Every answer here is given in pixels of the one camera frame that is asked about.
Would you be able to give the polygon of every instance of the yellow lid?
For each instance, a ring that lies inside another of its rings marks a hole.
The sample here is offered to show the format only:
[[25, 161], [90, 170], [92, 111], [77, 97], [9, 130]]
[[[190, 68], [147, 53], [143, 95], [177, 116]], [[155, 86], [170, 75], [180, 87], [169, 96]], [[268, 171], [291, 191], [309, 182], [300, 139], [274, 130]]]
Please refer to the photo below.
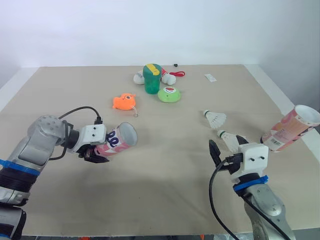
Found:
[[160, 74], [160, 71], [152, 63], [147, 64], [146, 67], [152, 72], [153, 76], [158, 76]]

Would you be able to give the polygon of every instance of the green bottle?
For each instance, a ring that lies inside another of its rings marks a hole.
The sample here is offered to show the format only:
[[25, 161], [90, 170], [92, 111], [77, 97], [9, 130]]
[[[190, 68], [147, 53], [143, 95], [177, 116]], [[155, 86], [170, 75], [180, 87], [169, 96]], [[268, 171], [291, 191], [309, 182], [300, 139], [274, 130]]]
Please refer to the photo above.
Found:
[[160, 88], [161, 66], [149, 63], [143, 67], [144, 89], [148, 94], [157, 94]]

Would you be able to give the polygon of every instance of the pink can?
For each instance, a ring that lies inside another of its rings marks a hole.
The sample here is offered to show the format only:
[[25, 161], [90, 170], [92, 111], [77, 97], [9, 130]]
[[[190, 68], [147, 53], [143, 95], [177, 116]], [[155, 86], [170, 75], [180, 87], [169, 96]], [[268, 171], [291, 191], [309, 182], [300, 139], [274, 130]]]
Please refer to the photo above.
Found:
[[261, 137], [261, 143], [272, 151], [281, 151], [319, 124], [319, 112], [309, 106], [296, 105]]
[[123, 122], [106, 135], [107, 143], [97, 145], [94, 152], [98, 156], [109, 157], [137, 144], [137, 132], [130, 123]]

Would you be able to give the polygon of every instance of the small white packet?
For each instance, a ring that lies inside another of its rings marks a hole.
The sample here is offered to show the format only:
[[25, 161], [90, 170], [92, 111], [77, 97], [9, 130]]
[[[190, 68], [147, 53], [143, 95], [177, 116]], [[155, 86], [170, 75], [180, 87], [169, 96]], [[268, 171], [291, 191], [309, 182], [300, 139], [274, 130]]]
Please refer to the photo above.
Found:
[[211, 83], [217, 81], [210, 73], [204, 75]]

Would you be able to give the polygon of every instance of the white plush toy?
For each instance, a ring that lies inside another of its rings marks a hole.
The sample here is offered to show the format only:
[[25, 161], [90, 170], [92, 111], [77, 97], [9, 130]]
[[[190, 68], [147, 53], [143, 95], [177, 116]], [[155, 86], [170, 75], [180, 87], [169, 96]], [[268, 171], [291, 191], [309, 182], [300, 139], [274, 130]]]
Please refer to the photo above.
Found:
[[[164, 84], [168, 84], [168, 85], [173, 85], [173, 84], [175, 84], [176, 83], [176, 81], [177, 81], [177, 78], [176, 78], [176, 76], [174, 76], [174, 75], [171, 75], [171, 74], [169, 74], [166, 70], [164, 70], [163, 68], [162, 68], [162, 70], [161, 70], [161, 81], [164, 83]], [[135, 75], [134, 75], [134, 77], [133, 77], [133, 81], [134, 81], [134, 83], [135, 84], [138, 84], [138, 85], [143, 85], [143, 84], [145, 84], [145, 78], [144, 78], [144, 76], [143, 76], [143, 71], [141, 70], [141, 71], [138, 71]]]
[[133, 81], [135, 84], [138, 84], [138, 85], [143, 85], [145, 84], [145, 78], [142, 74], [142, 70], [141, 71], [138, 71], [134, 76], [133, 76]]

